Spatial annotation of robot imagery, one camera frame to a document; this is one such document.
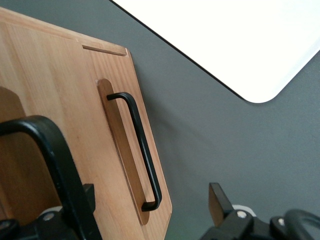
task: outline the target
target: black handle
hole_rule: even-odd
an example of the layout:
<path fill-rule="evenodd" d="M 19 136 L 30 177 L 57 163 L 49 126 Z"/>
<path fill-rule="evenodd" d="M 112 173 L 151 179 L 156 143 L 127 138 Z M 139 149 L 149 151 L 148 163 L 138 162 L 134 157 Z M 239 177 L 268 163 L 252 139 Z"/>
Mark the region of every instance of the black handle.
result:
<path fill-rule="evenodd" d="M 309 233 L 311 228 L 306 226 L 313 226 L 319 231 L 320 217 L 304 210 L 292 209 L 284 215 L 284 225 L 290 239 L 314 240 Z"/>
<path fill-rule="evenodd" d="M 0 123 L 0 136 L 26 133 L 39 147 L 63 206 L 63 214 L 82 239 L 102 240 L 67 142 L 44 116 L 28 116 Z"/>
<path fill-rule="evenodd" d="M 148 147 L 145 131 L 142 126 L 136 101 L 134 97 L 127 92 L 118 92 L 118 93 L 109 94 L 106 96 L 106 98 L 108 100 L 124 99 L 129 108 L 135 134 L 139 142 L 143 161 L 145 164 L 146 171 L 148 173 L 148 177 L 149 177 L 153 195 L 154 195 L 154 201 L 144 202 L 141 209 L 143 212 L 156 210 L 159 207 L 160 202 L 162 200 L 162 194 L 161 194 L 161 189 L 159 186 L 157 174 L 155 171 L 154 163 L 151 158 L 150 150 Z"/>

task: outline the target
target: light wood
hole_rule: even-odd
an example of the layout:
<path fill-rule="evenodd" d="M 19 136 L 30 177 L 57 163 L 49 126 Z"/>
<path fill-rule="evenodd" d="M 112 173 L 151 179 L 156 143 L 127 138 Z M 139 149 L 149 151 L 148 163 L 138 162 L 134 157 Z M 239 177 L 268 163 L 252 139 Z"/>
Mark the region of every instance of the light wood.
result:
<path fill-rule="evenodd" d="M 147 225 L 142 226 L 145 239 L 158 240 L 165 237 L 168 222 L 172 213 L 172 205 L 169 197 L 165 178 L 159 160 L 157 148 L 152 135 L 152 130 L 147 116 L 144 100 L 140 91 L 134 64 L 128 51 L 127 56 L 117 56 L 96 51 L 83 50 L 87 60 L 88 70 L 92 79 L 108 79 L 113 91 L 130 93 L 137 104 L 145 136 L 150 149 L 154 168 L 158 176 L 159 185 L 162 191 L 162 202 L 160 207 L 150 212 Z M 136 132 L 131 120 L 127 104 L 122 99 L 115 100 L 121 115 L 126 136 L 128 138 L 133 159 L 139 174 L 144 195 L 148 202 L 154 201 L 153 191 L 150 185 L 146 167 L 140 151 Z"/>
<path fill-rule="evenodd" d="M 132 155 L 130 144 L 126 135 L 126 130 L 121 119 L 117 102 L 108 101 L 107 95 L 113 94 L 112 84 L 107 79 L 101 79 L 97 83 L 104 112 L 109 123 L 114 143 L 117 146 L 119 157 L 121 158 L 124 172 L 130 186 L 131 196 L 140 223 L 146 225 L 149 220 L 149 212 L 142 211 L 142 205 L 146 202 L 146 196 L 139 181 L 138 171 Z"/>
<path fill-rule="evenodd" d="M 209 185 L 209 211 L 214 222 L 214 226 L 219 227 L 223 223 L 225 218 L 224 210 L 211 184 Z"/>
<path fill-rule="evenodd" d="M 32 17 L 28 17 L 8 9 L 0 7 L 0 22 L 22 25 L 25 28 L 59 36 L 65 39 L 75 40 L 81 43 L 84 49 L 94 50 L 97 52 L 125 56 L 127 50 L 125 47 L 110 42 L 90 37 L 75 31 L 66 30 L 62 27 L 43 22 Z"/>
<path fill-rule="evenodd" d="M 25 117 L 19 97 L 0 87 L 0 122 Z M 0 212 L 25 225 L 47 208 L 61 205 L 45 160 L 31 137 L 0 137 Z"/>
<path fill-rule="evenodd" d="M 141 225 L 145 221 L 137 216 L 119 145 L 115 144 L 110 130 L 112 124 L 109 127 L 104 112 L 97 87 L 99 79 L 110 80 L 115 92 L 128 92 L 137 102 L 162 191 L 160 207 L 149 213 L 145 225 Z M 18 96 L 20 111 L 26 116 L 43 115 L 61 129 L 82 183 L 94 184 L 94 217 L 103 239 L 164 239 L 172 205 L 127 49 L 0 8 L 0 87 Z M 141 183 L 145 199 L 153 201 L 130 114 L 123 102 L 117 101 L 117 105 L 139 176 L 136 181 Z M 20 185 L 25 178 L 16 184 Z M 6 192 L 5 200 L 0 198 L 0 207 L 5 212 L 13 204 L 8 197 L 7 183 L 8 178 L 0 179 L 1 193 Z M 38 209 L 46 207 L 39 204 Z M 21 215 L 23 213 L 12 213 L 15 218 L 22 218 Z M 32 218 L 32 214 L 27 215 L 23 218 Z"/>

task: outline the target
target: metal screw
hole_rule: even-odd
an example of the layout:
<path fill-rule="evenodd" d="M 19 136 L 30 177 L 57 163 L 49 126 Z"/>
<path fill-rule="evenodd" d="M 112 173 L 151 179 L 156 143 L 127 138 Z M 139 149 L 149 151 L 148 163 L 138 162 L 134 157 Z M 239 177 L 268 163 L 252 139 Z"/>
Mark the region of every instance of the metal screw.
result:
<path fill-rule="evenodd" d="M 278 223 L 281 225 L 281 226 L 284 226 L 285 225 L 285 220 L 283 218 L 279 218 L 278 219 Z"/>
<path fill-rule="evenodd" d="M 10 225 L 11 224 L 9 221 L 3 221 L 2 223 L 0 223 L 0 230 L 8 228 Z"/>
<path fill-rule="evenodd" d="M 44 221 L 49 221 L 49 220 L 51 220 L 54 216 L 55 216 L 55 214 L 54 214 L 53 212 L 48 212 L 46 215 L 43 216 L 43 220 L 44 220 Z"/>
<path fill-rule="evenodd" d="M 247 217 L 247 214 L 244 211 L 237 211 L 236 214 L 241 219 L 245 219 Z"/>

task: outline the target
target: gray wall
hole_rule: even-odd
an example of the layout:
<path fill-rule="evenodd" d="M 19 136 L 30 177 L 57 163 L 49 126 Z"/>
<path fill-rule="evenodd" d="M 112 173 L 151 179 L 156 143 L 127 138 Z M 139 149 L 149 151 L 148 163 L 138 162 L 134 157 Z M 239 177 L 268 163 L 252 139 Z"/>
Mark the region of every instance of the gray wall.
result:
<path fill-rule="evenodd" d="M 213 224 L 209 182 L 264 221 L 292 208 L 320 215 L 319 53 L 275 99 L 253 104 L 108 0 L 0 6 L 130 49 L 173 204 L 166 240 L 196 240 Z"/>

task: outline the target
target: white surface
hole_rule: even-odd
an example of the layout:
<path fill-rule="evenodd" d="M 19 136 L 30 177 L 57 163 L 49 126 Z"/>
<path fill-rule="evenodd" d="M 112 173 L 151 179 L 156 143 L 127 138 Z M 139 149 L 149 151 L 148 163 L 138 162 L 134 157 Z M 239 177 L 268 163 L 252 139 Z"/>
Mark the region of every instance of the white surface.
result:
<path fill-rule="evenodd" d="M 320 50 L 319 0 L 114 2 L 253 103 L 274 98 Z"/>
<path fill-rule="evenodd" d="M 252 217 L 256 217 L 257 215 L 255 214 L 255 212 L 248 206 L 243 206 L 243 205 L 232 205 L 234 210 L 243 210 L 246 211 L 248 213 L 250 213 L 252 215 Z"/>

